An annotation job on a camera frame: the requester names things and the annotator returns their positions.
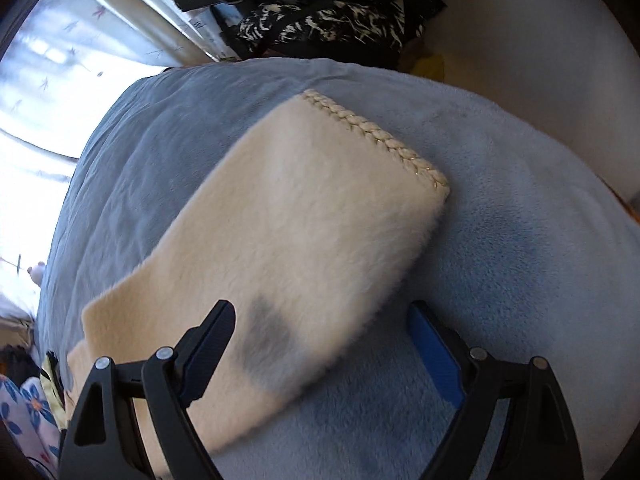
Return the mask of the cream fuzzy knit cardigan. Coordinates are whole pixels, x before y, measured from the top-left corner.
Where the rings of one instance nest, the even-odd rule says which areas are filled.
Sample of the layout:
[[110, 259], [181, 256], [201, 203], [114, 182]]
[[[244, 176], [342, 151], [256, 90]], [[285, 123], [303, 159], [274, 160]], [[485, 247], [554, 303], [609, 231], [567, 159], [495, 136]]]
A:
[[151, 255], [87, 304], [76, 386], [101, 356], [148, 358], [221, 299], [235, 330], [190, 416], [228, 479], [291, 477], [257, 433], [363, 333], [420, 256], [446, 177], [387, 131], [308, 90], [236, 142]]

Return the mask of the black and white patterned clothes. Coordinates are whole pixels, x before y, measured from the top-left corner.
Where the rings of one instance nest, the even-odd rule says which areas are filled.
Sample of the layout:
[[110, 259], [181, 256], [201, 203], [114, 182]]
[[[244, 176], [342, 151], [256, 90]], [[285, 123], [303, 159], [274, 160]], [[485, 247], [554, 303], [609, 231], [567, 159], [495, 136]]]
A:
[[243, 60], [275, 55], [384, 65], [420, 36], [426, 21], [424, 9], [405, 0], [283, 0], [258, 4], [224, 39]]

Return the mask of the yellow-green and black folded garment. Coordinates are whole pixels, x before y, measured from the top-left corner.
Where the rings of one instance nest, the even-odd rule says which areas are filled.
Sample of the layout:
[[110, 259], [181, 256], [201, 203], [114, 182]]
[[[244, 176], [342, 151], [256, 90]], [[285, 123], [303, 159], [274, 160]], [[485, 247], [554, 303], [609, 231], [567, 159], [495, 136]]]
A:
[[40, 366], [40, 382], [59, 430], [67, 429], [65, 394], [58, 357], [48, 351]]

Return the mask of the blue floral folded quilt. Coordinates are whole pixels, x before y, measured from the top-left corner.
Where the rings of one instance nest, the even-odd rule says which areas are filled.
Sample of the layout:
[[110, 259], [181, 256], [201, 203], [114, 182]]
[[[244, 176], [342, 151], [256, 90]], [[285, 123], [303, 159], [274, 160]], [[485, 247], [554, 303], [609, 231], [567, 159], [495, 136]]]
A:
[[58, 478], [61, 431], [37, 377], [17, 386], [1, 376], [1, 425], [43, 479]]

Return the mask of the small pink plush toy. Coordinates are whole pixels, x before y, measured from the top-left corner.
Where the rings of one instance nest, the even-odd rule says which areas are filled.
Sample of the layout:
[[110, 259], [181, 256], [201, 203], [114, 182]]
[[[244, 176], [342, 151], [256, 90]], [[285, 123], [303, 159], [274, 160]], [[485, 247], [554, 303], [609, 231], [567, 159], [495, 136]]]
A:
[[35, 266], [29, 266], [27, 268], [27, 273], [30, 279], [38, 287], [42, 286], [44, 272], [46, 272], [46, 264], [42, 261], [38, 262]]

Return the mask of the grey-blue fleece bed blanket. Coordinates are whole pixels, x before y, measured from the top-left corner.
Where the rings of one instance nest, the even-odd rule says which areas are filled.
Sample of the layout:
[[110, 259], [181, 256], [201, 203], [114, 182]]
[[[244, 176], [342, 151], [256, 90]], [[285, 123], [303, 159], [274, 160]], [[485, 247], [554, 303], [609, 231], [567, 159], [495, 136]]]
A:
[[61, 362], [87, 304], [151, 255], [241, 136], [312, 90], [431, 162], [449, 193], [420, 256], [361, 336], [258, 430], [285, 479], [419, 478], [454, 416], [407, 330], [422, 300], [497, 359], [546, 358], [600, 479], [639, 422], [639, 225], [574, 154], [480, 96], [329, 60], [173, 68], [132, 84], [82, 152], [53, 235], [37, 318]]

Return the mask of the white floral sheer curtain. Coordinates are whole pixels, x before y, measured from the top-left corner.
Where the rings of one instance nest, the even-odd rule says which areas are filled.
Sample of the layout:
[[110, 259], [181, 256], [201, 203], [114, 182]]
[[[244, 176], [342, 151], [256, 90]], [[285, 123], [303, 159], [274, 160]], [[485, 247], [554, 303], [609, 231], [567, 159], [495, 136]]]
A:
[[80, 154], [130, 84], [218, 60], [171, 0], [32, 0], [1, 53], [1, 131]]

